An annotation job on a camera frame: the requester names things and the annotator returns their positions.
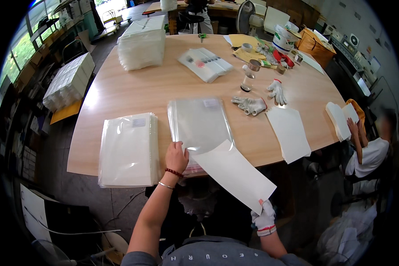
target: silver bangle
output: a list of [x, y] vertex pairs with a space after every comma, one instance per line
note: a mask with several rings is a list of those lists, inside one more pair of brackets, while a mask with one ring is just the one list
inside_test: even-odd
[[163, 184], [163, 183], [161, 183], [161, 182], [158, 182], [160, 185], [162, 185], [162, 186], [165, 186], [166, 188], [168, 188], [168, 189], [174, 189], [173, 187], [171, 187], [171, 186], [168, 186], [168, 185], [166, 185], [166, 184]]

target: yellow envelope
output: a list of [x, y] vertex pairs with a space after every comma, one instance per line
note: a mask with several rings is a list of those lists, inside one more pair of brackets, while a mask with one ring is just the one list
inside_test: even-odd
[[249, 43], [253, 47], [256, 47], [259, 43], [259, 41], [255, 37], [245, 34], [229, 34], [229, 38], [231, 39], [232, 46], [234, 47], [239, 47], [243, 43]]
[[52, 120], [50, 121], [50, 125], [55, 122], [58, 122], [62, 119], [65, 119], [67, 117], [70, 117], [71, 115], [78, 114], [78, 112], [80, 111], [80, 106], [81, 106], [82, 100], [83, 99], [75, 102], [74, 104], [71, 104], [70, 106], [67, 106], [63, 109], [60, 109], [60, 110], [54, 112], [53, 116], [52, 116]]
[[233, 55], [246, 63], [250, 62], [251, 59], [257, 60], [259, 62], [261, 59], [266, 60], [266, 56], [256, 52], [255, 47], [253, 48], [251, 53], [247, 53], [246, 51], [240, 48], [234, 51]]

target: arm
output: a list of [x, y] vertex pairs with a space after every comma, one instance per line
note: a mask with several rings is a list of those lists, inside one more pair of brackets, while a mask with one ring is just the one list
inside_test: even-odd
[[358, 127], [355, 123], [353, 123], [353, 120], [351, 118], [347, 119], [347, 126], [349, 127], [350, 133], [352, 134], [351, 141], [355, 145], [358, 162], [359, 164], [362, 164], [362, 146], [359, 140]]
[[362, 126], [362, 121], [359, 120], [357, 123], [358, 131], [359, 131], [359, 140], [361, 141], [362, 148], [368, 146], [368, 139], [366, 138], [365, 130]]
[[271, 257], [279, 259], [287, 254], [287, 251], [279, 239], [275, 226], [275, 210], [269, 200], [259, 201], [263, 207], [259, 216], [251, 211], [252, 222], [257, 226], [257, 235], [260, 237], [262, 249]]
[[[165, 155], [167, 168], [182, 173], [189, 162], [189, 152], [182, 151], [182, 142], [172, 142]], [[179, 177], [175, 174], [165, 172], [161, 183], [174, 187]], [[145, 206], [139, 214], [133, 234], [128, 245], [127, 253], [143, 251], [153, 257], [158, 254], [161, 226], [167, 215], [172, 189], [158, 185], [149, 197]]]
[[278, 232], [276, 231], [270, 235], [260, 237], [260, 243], [262, 244], [262, 249], [275, 259], [279, 259], [287, 254], [284, 245], [279, 239]]

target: grey t-shirt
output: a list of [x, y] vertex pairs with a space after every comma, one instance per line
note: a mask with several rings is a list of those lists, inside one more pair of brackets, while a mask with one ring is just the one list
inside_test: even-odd
[[[157, 265], [150, 254], [135, 251], [127, 253], [121, 266]], [[296, 255], [287, 254], [281, 258], [271, 258], [266, 252], [252, 249], [244, 243], [226, 237], [191, 237], [183, 246], [174, 250], [168, 248], [163, 254], [160, 265], [267, 265], [267, 266], [304, 266]]]

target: red bead bracelet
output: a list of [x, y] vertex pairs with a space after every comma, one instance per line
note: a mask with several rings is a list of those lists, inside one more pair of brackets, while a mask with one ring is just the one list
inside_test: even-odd
[[171, 170], [171, 169], [169, 169], [169, 168], [166, 168], [165, 171], [166, 171], [166, 172], [170, 172], [170, 173], [172, 173], [172, 174], [175, 174], [175, 175], [177, 175], [177, 176], [180, 177], [180, 178], [183, 177], [183, 175], [182, 175], [181, 173], [176, 172], [175, 170]]

